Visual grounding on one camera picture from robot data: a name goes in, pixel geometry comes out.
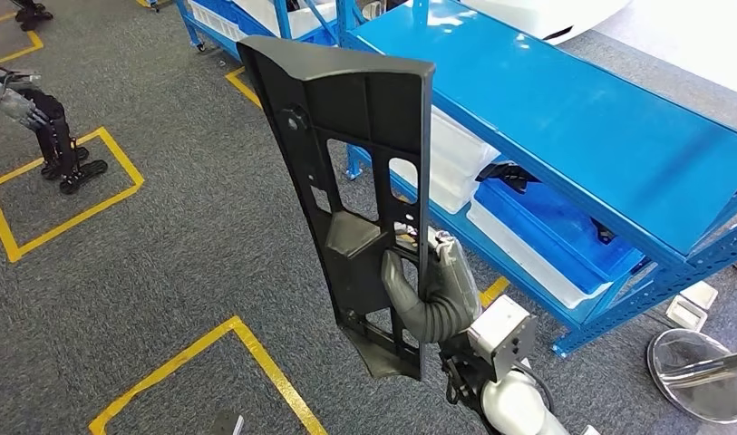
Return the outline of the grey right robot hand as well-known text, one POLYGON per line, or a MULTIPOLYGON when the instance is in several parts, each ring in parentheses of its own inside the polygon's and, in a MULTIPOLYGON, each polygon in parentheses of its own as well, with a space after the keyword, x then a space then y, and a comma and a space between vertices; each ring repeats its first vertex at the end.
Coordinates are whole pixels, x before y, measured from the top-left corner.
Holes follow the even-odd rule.
POLYGON ((477 288, 458 239, 445 230, 427 229, 430 292, 421 298, 403 272, 400 256, 383 254, 382 280, 394 309, 407 325, 453 322, 459 328, 480 314, 477 288))

